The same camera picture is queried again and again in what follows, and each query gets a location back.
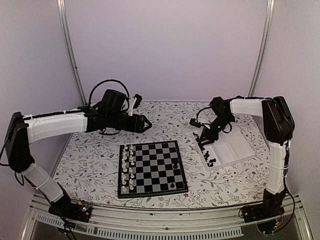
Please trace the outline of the black and grey chessboard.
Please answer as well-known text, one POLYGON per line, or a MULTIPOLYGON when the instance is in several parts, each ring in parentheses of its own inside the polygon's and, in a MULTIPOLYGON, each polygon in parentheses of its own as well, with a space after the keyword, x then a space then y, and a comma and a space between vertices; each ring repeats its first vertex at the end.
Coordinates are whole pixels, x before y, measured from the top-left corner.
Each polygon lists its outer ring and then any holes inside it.
POLYGON ((145 198, 187 193, 183 162, 176 140, 138 143, 119 147, 117 197, 145 198))

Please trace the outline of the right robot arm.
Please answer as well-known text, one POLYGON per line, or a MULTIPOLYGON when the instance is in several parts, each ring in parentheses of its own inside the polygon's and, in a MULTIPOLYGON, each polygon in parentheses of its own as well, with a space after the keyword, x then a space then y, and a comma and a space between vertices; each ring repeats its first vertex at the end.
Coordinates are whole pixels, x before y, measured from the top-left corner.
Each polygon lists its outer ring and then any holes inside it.
POLYGON ((222 99, 214 97, 209 104, 216 119, 208 126, 201 124, 199 147, 218 140, 220 132, 235 122, 235 115, 261 117, 263 131, 269 145, 269 178, 263 193, 263 203, 258 213, 262 218, 274 214, 286 195, 285 177, 289 168, 290 145, 295 122, 283 96, 242 97, 222 99))

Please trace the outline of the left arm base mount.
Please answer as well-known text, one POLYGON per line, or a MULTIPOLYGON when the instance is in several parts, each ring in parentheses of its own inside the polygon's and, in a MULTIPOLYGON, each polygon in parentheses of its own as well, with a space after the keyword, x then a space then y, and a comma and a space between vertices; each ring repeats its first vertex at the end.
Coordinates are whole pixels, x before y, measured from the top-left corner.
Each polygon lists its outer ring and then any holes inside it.
POLYGON ((84 200, 72 202, 68 198, 61 198, 50 203, 48 212, 64 219, 88 223, 92 214, 92 204, 84 200))

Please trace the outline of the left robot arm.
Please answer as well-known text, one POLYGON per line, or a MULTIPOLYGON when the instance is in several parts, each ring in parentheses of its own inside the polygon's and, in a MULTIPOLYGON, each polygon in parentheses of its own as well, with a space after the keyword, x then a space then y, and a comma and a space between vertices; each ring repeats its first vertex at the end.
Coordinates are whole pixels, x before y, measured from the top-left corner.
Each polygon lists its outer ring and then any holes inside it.
POLYGON ((97 103, 72 110, 40 115, 15 112, 1 150, 6 153, 7 166, 42 192, 63 217, 70 217, 75 211, 70 197, 46 170, 36 164, 30 145, 73 133, 99 131, 104 135, 106 129, 142 134, 152 127, 152 123, 145 115, 134 113, 141 101, 139 94, 129 97, 107 89, 97 103))

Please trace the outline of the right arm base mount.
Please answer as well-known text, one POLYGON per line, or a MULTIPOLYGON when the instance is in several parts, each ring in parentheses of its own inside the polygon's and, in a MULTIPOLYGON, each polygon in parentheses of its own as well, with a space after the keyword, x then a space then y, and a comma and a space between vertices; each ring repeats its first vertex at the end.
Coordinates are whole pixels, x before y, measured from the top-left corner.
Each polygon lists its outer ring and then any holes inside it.
POLYGON ((264 203, 244 205, 238 212, 238 216, 245 223, 257 223, 257 229, 264 235, 271 235, 280 226, 285 213, 282 204, 275 208, 269 208, 264 203))

